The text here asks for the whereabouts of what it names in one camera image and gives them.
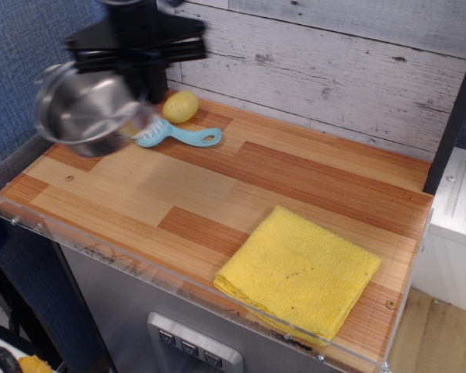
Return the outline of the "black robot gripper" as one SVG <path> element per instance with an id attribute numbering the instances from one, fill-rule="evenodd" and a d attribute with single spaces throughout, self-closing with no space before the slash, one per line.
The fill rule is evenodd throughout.
<path id="1" fill-rule="evenodd" d="M 155 1 L 102 1 L 106 16 L 64 39 L 84 72 L 120 71 L 139 102 L 160 103 L 168 91 L 166 66 L 207 56 L 204 22 L 171 15 Z M 136 70 L 145 68 L 142 74 Z"/>

